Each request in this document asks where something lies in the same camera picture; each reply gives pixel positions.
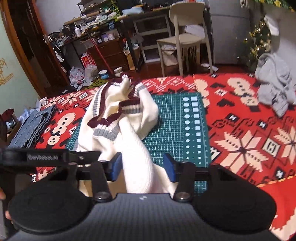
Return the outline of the person left hand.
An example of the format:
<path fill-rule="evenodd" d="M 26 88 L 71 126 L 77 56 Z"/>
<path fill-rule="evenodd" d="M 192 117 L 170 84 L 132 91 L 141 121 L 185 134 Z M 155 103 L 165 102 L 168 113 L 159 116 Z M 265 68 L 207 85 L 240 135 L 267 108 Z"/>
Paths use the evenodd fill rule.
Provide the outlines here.
<path fill-rule="evenodd" d="M 8 211 L 8 202 L 6 201 L 6 194 L 1 188 L 0 188 L 0 198 L 1 198 L 1 201 L 3 202 L 4 218 L 5 220 L 9 220 L 11 222 L 11 216 Z"/>

